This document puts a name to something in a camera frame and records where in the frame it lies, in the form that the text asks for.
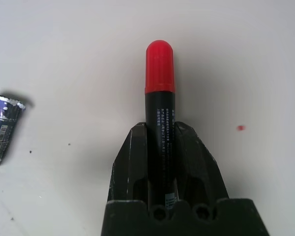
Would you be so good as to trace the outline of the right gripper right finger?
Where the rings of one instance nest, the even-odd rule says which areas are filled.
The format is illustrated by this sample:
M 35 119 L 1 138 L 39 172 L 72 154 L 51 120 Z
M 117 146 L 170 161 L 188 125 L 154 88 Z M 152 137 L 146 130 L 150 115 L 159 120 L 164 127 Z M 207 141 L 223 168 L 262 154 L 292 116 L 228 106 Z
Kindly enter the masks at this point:
M 216 160 L 191 126 L 175 123 L 175 145 L 180 199 L 190 205 L 214 205 L 229 197 Z

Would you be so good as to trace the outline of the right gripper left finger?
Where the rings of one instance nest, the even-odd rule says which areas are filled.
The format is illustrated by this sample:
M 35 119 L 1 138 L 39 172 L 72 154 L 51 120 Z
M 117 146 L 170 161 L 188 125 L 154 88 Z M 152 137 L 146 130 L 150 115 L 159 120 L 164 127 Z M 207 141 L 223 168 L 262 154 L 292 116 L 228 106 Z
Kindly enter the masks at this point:
M 108 201 L 140 200 L 148 203 L 147 130 L 133 126 L 112 165 Z

